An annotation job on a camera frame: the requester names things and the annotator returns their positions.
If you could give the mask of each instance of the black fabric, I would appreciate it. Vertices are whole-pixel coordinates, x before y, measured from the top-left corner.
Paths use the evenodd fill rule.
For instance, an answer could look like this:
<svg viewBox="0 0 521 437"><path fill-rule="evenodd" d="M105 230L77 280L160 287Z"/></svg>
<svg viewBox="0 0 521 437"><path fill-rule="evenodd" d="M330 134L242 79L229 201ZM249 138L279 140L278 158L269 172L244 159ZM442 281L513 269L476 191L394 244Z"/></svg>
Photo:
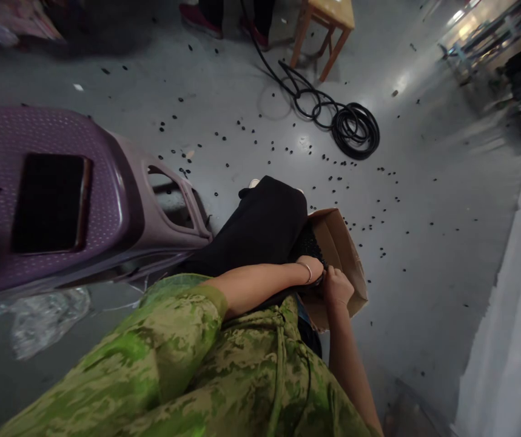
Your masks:
<svg viewBox="0 0 521 437"><path fill-rule="evenodd" d="M254 25L266 37L271 29L274 2L275 0L254 0ZM224 0L200 0L199 6L206 20L214 26L222 27Z"/></svg>
<svg viewBox="0 0 521 437"><path fill-rule="evenodd" d="M262 178L256 188L245 188L236 211L206 247L174 269L172 274L219 276L255 264L284 264L307 222L307 201L297 189ZM311 326L298 318L301 338L321 356L321 343Z"/></svg>

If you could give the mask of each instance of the gray floor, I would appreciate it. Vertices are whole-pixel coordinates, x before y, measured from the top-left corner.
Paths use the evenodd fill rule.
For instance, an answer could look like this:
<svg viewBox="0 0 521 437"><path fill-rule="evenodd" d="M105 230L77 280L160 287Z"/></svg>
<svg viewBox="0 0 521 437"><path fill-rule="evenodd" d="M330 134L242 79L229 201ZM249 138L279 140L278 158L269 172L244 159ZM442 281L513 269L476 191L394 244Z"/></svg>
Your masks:
<svg viewBox="0 0 521 437"><path fill-rule="evenodd" d="M359 253L371 280L370 303L353 326L380 414L398 391L408 390L451 422L521 185L521 128L502 112L479 118L472 90L458 86L435 45L457 3L433 8L434 0L354 0L357 28L320 89L339 101L362 103L377 118L380 147L357 167L334 164L347 158L329 133L291 111L236 29L238 3L226 3L223 41L185 29L176 2L131 7L119 1L105 12L99 23L104 31L90 48L71 57L49 46L29 53L0 49L0 104L89 114L162 155L171 167L189 168L215 231L235 209L238 190L265 174L304 189L308 204L317 208L338 201L356 246L363 245ZM296 14L296 3L278 3L272 39L292 35ZM306 53L316 52L325 34L316 24L313 32ZM287 44L266 55L273 66L290 57ZM316 81L324 62L302 62L309 80ZM159 131L161 121L165 132ZM172 149L195 151L193 163ZM362 231L369 224L373 230ZM103 286L95 296L95 305L104 308L136 295ZM127 313L88 317L28 362L12 360L11 320L0 319L0 424L49 388ZM323 343L327 355L327 335Z"/></svg>

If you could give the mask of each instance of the shoe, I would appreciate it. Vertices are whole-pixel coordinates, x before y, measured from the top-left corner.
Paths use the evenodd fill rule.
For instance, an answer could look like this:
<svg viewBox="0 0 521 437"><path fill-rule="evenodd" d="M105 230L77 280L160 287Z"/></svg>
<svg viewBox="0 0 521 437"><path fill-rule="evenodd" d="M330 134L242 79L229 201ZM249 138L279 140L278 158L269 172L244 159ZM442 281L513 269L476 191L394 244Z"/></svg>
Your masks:
<svg viewBox="0 0 521 437"><path fill-rule="evenodd" d="M223 39L224 33L221 27L216 27L204 18L197 5L180 4L181 19L188 25L201 32L207 33L212 38Z"/></svg>
<svg viewBox="0 0 521 437"><path fill-rule="evenodd" d="M250 23L250 27L252 28L254 39L256 39L260 51L268 52L268 50L271 49L271 47L268 44L268 36L262 35L262 33L260 33L258 29L256 29L256 26L252 22ZM246 25L246 20L244 19L244 17L240 17L240 29L250 38L250 32L248 31L248 26Z"/></svg>

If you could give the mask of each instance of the smartphone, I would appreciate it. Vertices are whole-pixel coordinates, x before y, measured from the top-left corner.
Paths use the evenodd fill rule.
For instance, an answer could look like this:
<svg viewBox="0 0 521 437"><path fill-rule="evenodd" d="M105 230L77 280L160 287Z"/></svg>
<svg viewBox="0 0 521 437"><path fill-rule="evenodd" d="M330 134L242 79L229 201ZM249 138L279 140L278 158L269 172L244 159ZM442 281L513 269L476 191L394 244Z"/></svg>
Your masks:
<svg viewBox="0 0 521 437"><path fill-rule="evenodd" d="M92 161L27 154L13 218L11 251L47 254L84 246Z"/></svg>

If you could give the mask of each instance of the stool leg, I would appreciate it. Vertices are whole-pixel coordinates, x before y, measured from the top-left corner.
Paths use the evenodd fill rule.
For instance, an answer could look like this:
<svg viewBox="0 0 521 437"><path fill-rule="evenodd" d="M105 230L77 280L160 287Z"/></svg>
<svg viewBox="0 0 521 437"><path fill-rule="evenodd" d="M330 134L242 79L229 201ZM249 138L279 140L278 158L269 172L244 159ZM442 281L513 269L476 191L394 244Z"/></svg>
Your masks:
<svg viewBox="0 0 521 437"><path fill-rule="evenodd" d="M301 23L304 17L304 14L307 12L307 5L309 0L303 0L301 3L301 7L298 10L298 17L297 17L297 25L295 26L295 41L297 40L298 31L301 29Z"/></svg>
<svg viewBox="0 0 521 437"><path fill-rule="evenodd" d="M307 9L304 12L303 21L301 27L297 33L297 40L295 41L295 49L292 52L291 68L297 66L298 56L301 54L301 47L303 46L304 37L307 34L307 29L311 23L311 16L313 15L314 7L307 5Z"/></svg>
<svg viewBox="0 0 521 437"><path fill-rule="evenodd" d="M332 46L333 45L333 42L331 41L331 38L333 37L333 32L335 32L335 26L334 25L330 25L329 26L329 31L327 32L327 36L325 36L325 40L323 41L323 45L321 46L321 50L319 50L319 58L321 56L323 56L327 46Z"/></svg>
<svg viewBox="0 0 521 437"><path fill-rule="evenodd" d="M341 34L341 37L339 37L339 41L337 41L335 48L333 49L333 53L331 53L331 56L329 57L329 61L327 61L327 65L325 65L325 68L323 69L323 73L321 73L321 77L319 77L319 80L321 82L325 82L327 75L331 71L331 67L333 66L333 63L335 63L335 60L337 59L337 55L339 54L339 52L341 52L341 49L343 48L345 41L347 41L347 38L349 37L350 33L351 33L351 29L348 29L348 28L343 29L343 33Z"/></svg>

